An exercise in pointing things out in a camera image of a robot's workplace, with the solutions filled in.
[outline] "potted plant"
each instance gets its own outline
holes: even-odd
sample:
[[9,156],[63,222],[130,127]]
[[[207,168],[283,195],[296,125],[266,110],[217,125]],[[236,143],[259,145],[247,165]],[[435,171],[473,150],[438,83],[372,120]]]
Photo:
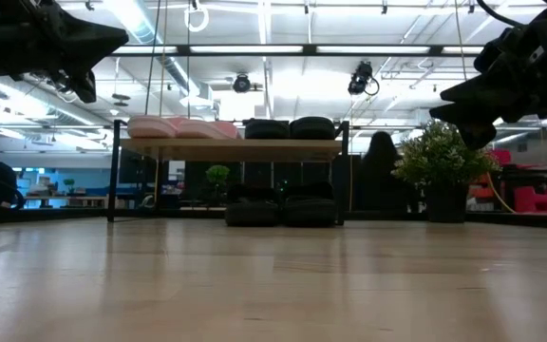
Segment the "potted plant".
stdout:
[[394,174],[424,189],[432,222],[464,222],[471,181],[499,169],[486,150],[470,150],[454,125],[430,122],[424,134],[403,143]]
[[69,194],[73,194],[75,192],[75,188],[73,187],[73,185],[75,185],[75,180],[74,179],[63,180],[63,184],[68,186],[68,193]]
[[213,206],[218,206],[222,203],[223,192],[229,175],[229,168],[223,165],[213,165],[206,170],[206,180],[210,183],[211,191],[214,192],[211,197]]

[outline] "chair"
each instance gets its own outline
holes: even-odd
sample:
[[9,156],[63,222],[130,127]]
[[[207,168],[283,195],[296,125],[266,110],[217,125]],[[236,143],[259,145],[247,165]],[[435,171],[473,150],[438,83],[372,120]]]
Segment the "chair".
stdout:
[[537,194],[533,186],[515,188],[514,208],[517,213],[547,214],[547,188],[545,194]]

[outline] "green plant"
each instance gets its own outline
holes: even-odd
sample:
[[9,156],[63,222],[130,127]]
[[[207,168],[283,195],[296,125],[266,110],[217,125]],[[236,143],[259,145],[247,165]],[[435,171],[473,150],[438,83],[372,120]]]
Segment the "green plant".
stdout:
[[420,185],[467,184],[499,169],[486,150],[468,149],[457,128],[442,122],[430,122],[421,137],[403,143],[403,151],[393,173]]
[[75,180],[74,179],[63,180],[63,184],[68,186],[68,192],[69,193],[72,193],[72,192],[75,191],[75,188],[73,187],[73,185],[75,185]]
[[206,180],[214,185],[225,185],[229,168],[223,165],[213,165],[206,171]]

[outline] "black cushion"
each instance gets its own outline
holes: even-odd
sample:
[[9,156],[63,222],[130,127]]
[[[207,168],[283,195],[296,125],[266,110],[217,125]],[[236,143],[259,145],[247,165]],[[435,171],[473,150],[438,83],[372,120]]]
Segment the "black cushion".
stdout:
[[289,122],[250,119],[246,123],[245,139],[288,139],[291,135]]
[[328,227],[337,218],[332,186],[319,182],[290,187],[283,195],[284,224],[295,227]]
[[334,124],[321,117],[305,117],[291,123],[291,139],[334,140]]
[[229,226],[275,226],[279,198],[273,189],[235,185],[227,192],[225,222]]

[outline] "security camera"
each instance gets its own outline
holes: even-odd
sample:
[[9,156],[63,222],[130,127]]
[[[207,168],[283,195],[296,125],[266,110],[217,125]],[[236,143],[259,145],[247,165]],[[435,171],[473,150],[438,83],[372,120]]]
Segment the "security camera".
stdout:
[[248,75],[237,75],[233,88],[236,93],[249,92],[251,90],[251,81],[248,79]]
[[[360,62],[360,65],[356,68],[356,71],[351,75],[351,81],[349,81],[348,92],[350,95],[360,95],[367,93],[367,95],[374,96],[379,92],[379,82],[372,77],[372,66],[370,62]],[[374,93],[368,93],[367,87],[373,82],[377,85],[377,91]]]

